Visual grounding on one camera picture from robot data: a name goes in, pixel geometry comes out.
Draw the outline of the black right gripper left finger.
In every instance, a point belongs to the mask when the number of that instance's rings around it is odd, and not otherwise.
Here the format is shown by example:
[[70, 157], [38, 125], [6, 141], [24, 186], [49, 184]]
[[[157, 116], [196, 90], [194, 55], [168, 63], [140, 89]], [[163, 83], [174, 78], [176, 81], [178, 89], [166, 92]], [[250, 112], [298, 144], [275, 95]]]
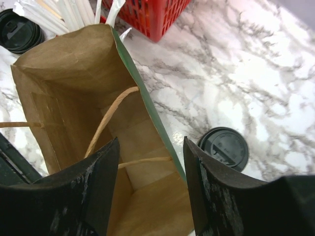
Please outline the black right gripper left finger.
[[32, 184], [0, 187], [3, 236], [107, 234], [120, 144], [113, 139], [89, 157]]

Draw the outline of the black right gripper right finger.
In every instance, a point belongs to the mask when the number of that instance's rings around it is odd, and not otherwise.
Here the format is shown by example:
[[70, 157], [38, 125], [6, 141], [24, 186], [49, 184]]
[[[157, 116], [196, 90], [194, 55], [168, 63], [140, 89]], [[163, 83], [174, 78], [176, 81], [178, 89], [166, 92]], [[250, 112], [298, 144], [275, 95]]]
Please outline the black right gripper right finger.
[[314, 176], [264, 182], [210, 157], [188, 138], [183, 154], [196, 235], [314, 235]]

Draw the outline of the black plastic cup lid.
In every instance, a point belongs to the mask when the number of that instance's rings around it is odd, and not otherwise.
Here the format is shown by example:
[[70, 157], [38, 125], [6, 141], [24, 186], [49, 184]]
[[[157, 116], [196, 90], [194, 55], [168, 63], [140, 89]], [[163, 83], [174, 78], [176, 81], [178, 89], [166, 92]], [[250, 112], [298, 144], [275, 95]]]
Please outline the black plastic cup lid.
[[199, 139], [197, 145], [212, 158], [238, 172], [242, 172], [248, 163], [248, 144], [232, 128], [212, 128]]

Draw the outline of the brown paper bag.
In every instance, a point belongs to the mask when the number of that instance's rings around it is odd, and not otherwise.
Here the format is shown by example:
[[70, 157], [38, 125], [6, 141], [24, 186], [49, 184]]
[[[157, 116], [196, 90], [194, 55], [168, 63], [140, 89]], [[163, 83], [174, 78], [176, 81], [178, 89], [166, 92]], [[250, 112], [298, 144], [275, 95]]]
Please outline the brown paper bag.
[[116, 31], [98, 24], [58, 36], [11, 66], [49, 175], [113, 139], [120, 158], [106, 236], [187, 236], [185, 173]]

